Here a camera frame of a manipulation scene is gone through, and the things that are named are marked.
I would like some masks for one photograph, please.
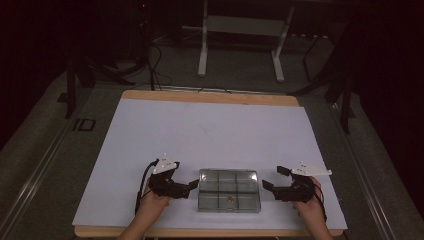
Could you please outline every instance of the white metal frame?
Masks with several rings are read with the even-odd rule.
[[[271,57],[277,81],[284,82],[280,54],[284,41],[287,37],[290,21],[293,17],[294,6],[290,7],[286,20],[279,21],[208,15],[208,0],[204,0],[203,4],[202,49],[200,52],[198,70],[198,75],[200,77],[206,76],[206,65],[208,60],[208,32],[227,32],[279,37],[278,46],[271,52]]]

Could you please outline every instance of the glass tray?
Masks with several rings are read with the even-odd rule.
[[[256,171],[200,169],[198,211],[258,213],[261,211]]]

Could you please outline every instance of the white tabletop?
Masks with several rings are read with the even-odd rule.
[[[188,184],[199,169],[258,173],[259,213],[197,211],[197,189],[174,199],[153,229],[294,229],[304,225],[291,203],[274,200],[265,179],[290,186],[276,166],[300,161],[326,169],[302,107],[121,99],[75,215],[74,226],[126,227],[148,164],[166,153],[179,161],[173,180]],[[316,177],[325,195],[329,229],[346,229],[329,176]]]

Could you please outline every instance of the human arm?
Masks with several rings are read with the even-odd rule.
[[[315,178],[311,177],[311,179],[316,185],[316,196],[321,196],[321,184]],[[293,208],[297,209],[306,229],[315,240],[332,240],[333,237],[325,223],[324,212],[320,201],[321,199],[313,197],[306,203],[293,202]]]
[[[140,206],[134,219],[121,233],[118,240],[140,240],[168,206],[170,197],[159,197],[150,190],[148,183],[144,192],[145,196],[140,200]]]

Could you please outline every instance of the wooden table edge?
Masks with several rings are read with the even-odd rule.
[[[118,237],[123,227],[75,226],[78,237]],[[330,229],[332,236],[340,236],[343,229]],[[145,237],[157,238],[198,238],[198,237],[301,237],[310,236],[306,230],[289,229],[150,229]]]
[[[157,101],[299,106],[299,102],[293,96],[268,94],[126,90],[122,94],[122,98]]]

